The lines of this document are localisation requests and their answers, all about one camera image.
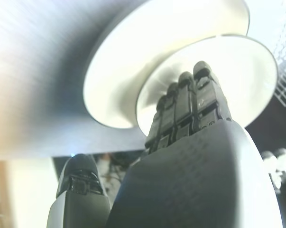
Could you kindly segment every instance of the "back of robotic hand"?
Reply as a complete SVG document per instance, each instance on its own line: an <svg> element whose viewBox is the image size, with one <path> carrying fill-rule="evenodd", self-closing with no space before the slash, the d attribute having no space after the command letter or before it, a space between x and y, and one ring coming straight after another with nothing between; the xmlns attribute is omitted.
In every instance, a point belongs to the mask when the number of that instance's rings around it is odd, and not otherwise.
<svg viewBox="0 0 286 228"><path fill-rule="evenodd" d="M148 155L128 170L111 212L97 171L78 161L70 168L78 155L69 160L47 228L281 228L262 158L214 78L199 62L170 85L157 104Z"/></svg>

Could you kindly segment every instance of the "white plate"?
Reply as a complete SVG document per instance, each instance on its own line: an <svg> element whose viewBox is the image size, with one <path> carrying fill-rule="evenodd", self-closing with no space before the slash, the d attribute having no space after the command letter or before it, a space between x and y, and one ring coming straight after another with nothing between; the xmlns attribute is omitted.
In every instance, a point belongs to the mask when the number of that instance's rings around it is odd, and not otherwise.
<svg viewBox="0 0 286 228"><path fill-rule="evenodd" d="M156 105L172 82L198 61L209 64L227 99L233 120L250 124L270 101L277 83L277 65L262 44L242 36L218 36L191 44L165 60L148 78L138 96L138 125L149 134Z"/></svg>
<svg viewBox="0 0 286 228"><path fill-rule="evenodd" d="M83 97L91 116L117 128L137 125L135 104L150 73L169 55L219 34L246 35L241 0L150 0L107 36L88 67Z"/></svg>

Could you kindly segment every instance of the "gray table surface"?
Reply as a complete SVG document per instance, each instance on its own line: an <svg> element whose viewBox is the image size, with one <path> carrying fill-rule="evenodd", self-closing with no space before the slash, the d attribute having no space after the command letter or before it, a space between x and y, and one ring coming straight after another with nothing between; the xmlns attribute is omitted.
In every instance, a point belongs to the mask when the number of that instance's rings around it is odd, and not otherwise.
<svg viewBox="0 0 286 228"><path fill-rule="evenodd" d="M82 93L93 45L134 1L0 0L0 159L144 147L139 128L113 129L93 120ZM257 2L249 36L273 51L279 1Z"/></svg>

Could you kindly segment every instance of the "robotic hand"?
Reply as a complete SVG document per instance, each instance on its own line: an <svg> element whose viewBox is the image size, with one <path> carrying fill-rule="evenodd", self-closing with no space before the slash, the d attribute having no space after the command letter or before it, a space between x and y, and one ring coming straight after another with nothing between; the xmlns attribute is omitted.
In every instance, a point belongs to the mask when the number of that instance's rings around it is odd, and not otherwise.
<svg viewBox="0 0 286 228"><path fill-rule="evenodd" d="M146 140L149 155L128 170L111 211L85 155L71 158L47 227L281 228L262 158L214 78L199 62L170 85ZM70 169L78 159L86 165Z"/></svg>

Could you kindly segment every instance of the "stacked plates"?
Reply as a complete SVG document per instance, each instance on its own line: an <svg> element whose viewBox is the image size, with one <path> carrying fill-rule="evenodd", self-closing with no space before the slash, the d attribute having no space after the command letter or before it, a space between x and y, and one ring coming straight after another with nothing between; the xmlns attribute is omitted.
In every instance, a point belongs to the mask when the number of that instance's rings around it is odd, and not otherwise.
<svg viewBox="0 0 286 228"><path fill-rule="evenodd" d="M159 97L201 60L243 127L274 92L275 60L246 37L249 9L242 0L150 0L115 24L93 51L83 89L88 112L101 124L139 125L148 135Z"/></svg>

